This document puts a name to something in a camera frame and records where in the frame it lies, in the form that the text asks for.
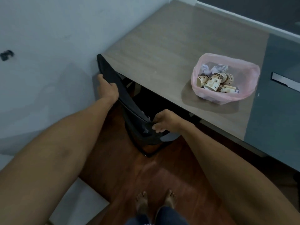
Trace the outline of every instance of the hand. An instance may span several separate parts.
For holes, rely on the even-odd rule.
[[[157,133],[162,133],[165,130],[178,133],[181,131],[184,123],[188,121],[179,117],[174,112],[165,109],[155,115],[153,122],[156,122],[156,124],[152,126],[152,129],[154,129]]]
[[[102,74],[99,74],[97,77],[100,83],[100,86],[97,88],[100,98],[107,99],[107,101],[110,103],[110,106],[113,106],[113,104],[119,98],[119,90],[117,85],[115,83],[109,84],[106,80],[104,80]]]

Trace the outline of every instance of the pink plastic bag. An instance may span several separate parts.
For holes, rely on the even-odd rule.
[[[198,87],[196,85],[197,77],[202,64],[208,65],[209,69],[218,64],[228,65],[226,72],[231,73],[234,78],[231,86],[238,87],[239,93],[214,92]],[[217,104],[225,104],[250,96],[255,90],[259,75],[260,68],[256,64],[227,56],[206,53],[199,58],[197,65],[194,67],[190,82],[197,96]]]

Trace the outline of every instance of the wooden desk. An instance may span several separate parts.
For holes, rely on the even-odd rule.
[[[190,85],[204,53],[239,58],[260,67],[268,33],[179,1],[146,19],[103,56],[122,75],[243,140],[254,93],[217,105],[196,96]]]

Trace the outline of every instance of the black chair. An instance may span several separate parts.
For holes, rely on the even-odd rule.
[[[166,104],[165,101],[158,102],[159,99],[153,98],[153,95],[149,96],[149,99],[154,103],[151,104],[150,101],[147,101],[147,98],[142,98],[139,94],[138,96],[131,98],[129,93],[127,92],[126,87],[123,85],[121,78],[118,73],[110,66],[110,64],[105,60],[105,58],[101,55],[97,55],[98,68],[100,73],[103,74],[104,79],[108,83],[116,83],[119,90],[119,101],[122,104],[122,112],[125,120],[125,128],[128,132],[128,135],[133,142],[133,144],[137,147],[137,149],[145,156],[152,157],[161,149],[169,145],[173,140],[177,139],[180,135],[178,133],[173,133],[169,131],[164,131],[163,133],[156,133],[153,129],[153,123],[151,122],[151,117],[154,118],[157,111],[162,111],[164,108],[158,106],[158,104],[163,103]],[[143,106],[148,104],[148,107],[155,107],[155,109],[148,109],[144,112],[138,107],[136,102],[134,101],[143,101]],[[154,152],[147,153],[143,150],[139,143],[143,145],[158,145],[161,144]]]

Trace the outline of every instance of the foot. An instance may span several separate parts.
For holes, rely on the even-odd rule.
[[[135,205],[137,207],[138,214],[148,213],[148,196],[146,191],[139,193],[139,195],[137,195]]]
[[[173,193],[172,190],[168,190],[164,206],[169,206],[174,209],[176,206],[176,203],[177,203],[177,200],[176,200],[175,193]]]

